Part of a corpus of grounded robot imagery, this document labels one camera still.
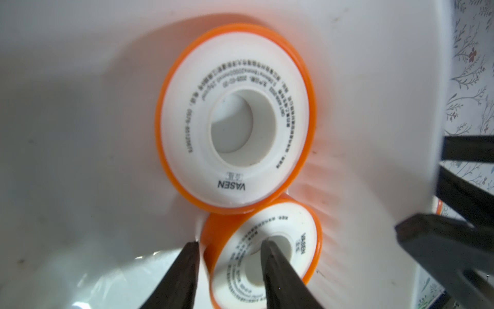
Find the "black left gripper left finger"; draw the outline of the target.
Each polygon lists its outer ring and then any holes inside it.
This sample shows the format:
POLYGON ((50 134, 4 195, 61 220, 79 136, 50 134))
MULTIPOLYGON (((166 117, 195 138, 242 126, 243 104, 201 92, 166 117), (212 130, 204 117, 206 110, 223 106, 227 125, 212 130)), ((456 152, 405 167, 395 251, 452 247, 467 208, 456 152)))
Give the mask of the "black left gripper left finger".
POLYGON ((193 308, 198 285, 199 266, 199 243, 186 243, 161 282, 141 306, 141 309, 193 308))

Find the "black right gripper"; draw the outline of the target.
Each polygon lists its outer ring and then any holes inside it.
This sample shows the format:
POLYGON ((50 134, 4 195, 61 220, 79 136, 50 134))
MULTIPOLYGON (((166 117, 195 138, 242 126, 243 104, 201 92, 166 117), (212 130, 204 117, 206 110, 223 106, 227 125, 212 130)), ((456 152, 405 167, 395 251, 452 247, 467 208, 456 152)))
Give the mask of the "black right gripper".
MULTIPOLYGON (((493 163, 492 136, 447 136, 441 160, 493 163)), ((436 197, 466 221, 416 214, 395 226, 400 246, 464 308, 493 308, 493 195, 440 167, 436 197)))

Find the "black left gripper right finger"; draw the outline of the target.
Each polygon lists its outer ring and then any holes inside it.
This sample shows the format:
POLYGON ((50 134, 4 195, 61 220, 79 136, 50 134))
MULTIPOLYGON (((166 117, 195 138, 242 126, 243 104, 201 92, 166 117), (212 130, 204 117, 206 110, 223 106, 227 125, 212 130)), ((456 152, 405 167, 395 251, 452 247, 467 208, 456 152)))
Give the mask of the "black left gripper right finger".
POLYGON ((268 308, 322 307, 275 242, 262 242, 261 267, 268 308))

